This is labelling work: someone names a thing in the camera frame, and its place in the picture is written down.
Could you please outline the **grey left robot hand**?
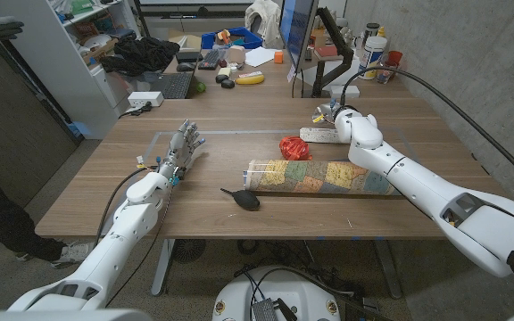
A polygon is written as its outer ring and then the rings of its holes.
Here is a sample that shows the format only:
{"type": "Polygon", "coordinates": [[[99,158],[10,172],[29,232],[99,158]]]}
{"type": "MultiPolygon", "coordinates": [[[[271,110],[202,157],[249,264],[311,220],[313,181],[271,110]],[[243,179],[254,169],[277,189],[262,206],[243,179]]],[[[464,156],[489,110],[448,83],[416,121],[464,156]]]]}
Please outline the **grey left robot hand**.
{"type": "Polygon", "coordinates": [[[197,124],[186,119],[171,137],[169,148],[157,172],[168,179],[183,179],[195,150],[204,143],[205,139],[199,137],[197,124]]]}

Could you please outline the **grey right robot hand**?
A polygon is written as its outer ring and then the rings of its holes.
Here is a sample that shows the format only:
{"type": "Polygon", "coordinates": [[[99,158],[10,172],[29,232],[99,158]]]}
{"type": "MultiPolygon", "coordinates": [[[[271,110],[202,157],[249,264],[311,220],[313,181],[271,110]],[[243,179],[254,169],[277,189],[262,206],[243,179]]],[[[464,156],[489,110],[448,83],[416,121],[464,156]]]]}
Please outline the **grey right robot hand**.
{"type": "Polygon", "coordinates": [[[315,124],[329,123],[334,124],[337,111],[341,108],[340,103],[323,103],[316,107],[312,114],[312,122],[315,124]]]}

